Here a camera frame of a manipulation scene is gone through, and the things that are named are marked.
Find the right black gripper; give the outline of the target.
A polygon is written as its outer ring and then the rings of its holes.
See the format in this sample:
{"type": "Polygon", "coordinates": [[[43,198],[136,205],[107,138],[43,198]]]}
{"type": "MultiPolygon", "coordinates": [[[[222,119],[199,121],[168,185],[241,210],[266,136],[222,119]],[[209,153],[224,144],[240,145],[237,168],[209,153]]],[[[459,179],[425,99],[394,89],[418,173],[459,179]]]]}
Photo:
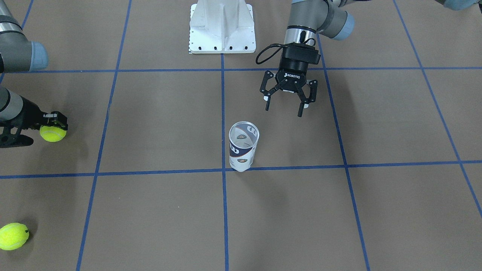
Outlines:
{"type": "Polygon", "coordinates": [[[40,130],[41,126],[44,125],[46,127],[56,127],[63,131],[68,131],[68,118],[61,112],[51,112],[47,114],[40,110],[38,105],[28,99],[22,99],[22,101],[23,107],[17,116],[21,128],[15,128],[14,126],[3,127],[0,135],[1,148],[31,146],[34,143],[34,139],[22,134],[22,129],[40,130]]]}

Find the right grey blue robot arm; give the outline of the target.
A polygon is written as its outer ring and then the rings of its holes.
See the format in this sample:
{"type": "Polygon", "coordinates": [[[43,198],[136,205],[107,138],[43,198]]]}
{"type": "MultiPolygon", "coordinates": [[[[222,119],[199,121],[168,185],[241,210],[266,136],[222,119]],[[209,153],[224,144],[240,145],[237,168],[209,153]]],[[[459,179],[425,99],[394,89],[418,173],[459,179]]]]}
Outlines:
{"type": "MultiPolygon", "coordinates": [[[[0,2],[0,72],[33,72],[45,69],[49,58],[45,47],[29,41],[21,24],[4,1],[0,2]]],[[[48,142],[62,140],[68,131],[67,117],[59,111],[45,113],[33,102],[5,87],[0,88],[2,149],[30,146],[34,140],[23,130],[38,130],[48,142]]]]}

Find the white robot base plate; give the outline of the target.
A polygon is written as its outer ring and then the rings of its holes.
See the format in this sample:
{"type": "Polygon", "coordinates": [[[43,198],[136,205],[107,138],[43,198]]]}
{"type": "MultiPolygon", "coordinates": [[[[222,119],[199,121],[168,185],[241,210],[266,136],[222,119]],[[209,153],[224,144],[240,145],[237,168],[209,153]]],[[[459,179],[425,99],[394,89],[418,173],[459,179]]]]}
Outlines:
{"type": "Polygon", "coordinates": [[[244,0],[198,0],[190,7],[188,52],[240,54],[256,51],[252,5],[244,0]]]}

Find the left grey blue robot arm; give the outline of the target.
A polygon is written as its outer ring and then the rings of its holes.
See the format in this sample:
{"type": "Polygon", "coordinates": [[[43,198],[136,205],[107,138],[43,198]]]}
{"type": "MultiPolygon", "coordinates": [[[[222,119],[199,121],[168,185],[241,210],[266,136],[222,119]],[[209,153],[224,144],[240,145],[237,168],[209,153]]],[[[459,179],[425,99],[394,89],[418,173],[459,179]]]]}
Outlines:
{"type": "Polygon", "coordinates": [[[274,48],[281,52],[276,73],[264,72],[259,88],[270,109],[272,96],[277,91],[296,94],[300,99],[297,112],[303,115],[305,108],[317,99],[318,81],[308,80],[309,65],[320,63],[321,54],[317,48],[318,35],[342,41],[352,33],[355,20],[344,7],[352,0],[293,0],[283,43],[274,43],[265,51],[274,48]]]}

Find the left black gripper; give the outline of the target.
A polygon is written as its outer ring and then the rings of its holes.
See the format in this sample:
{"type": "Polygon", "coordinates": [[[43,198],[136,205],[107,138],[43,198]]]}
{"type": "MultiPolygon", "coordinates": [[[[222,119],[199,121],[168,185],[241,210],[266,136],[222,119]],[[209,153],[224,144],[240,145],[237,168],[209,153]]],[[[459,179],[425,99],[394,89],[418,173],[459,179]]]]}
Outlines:
{"type": "Polygon", "coordinates": [[[300,106],[297,116],[301,118],[304,109],[308,108],[310,103],[316,101],[318,93],[318,80],[313,79],[307,82],[308,66],[318,64],[319,62],[320,53],[314,46],[302,43],[283,44],[282,57],[276,75],[269,70],[265,71],[260,84],[259,91],[263,94],[265,110],[270,110],[272,94],[276,91],[273,90],[273,87],[268,86],[267,83],[275,78],[277,90],[298,94],[300,106]],[[303,91],[305,85],[310,88],[308,97],[306,97],[303,91]]]}

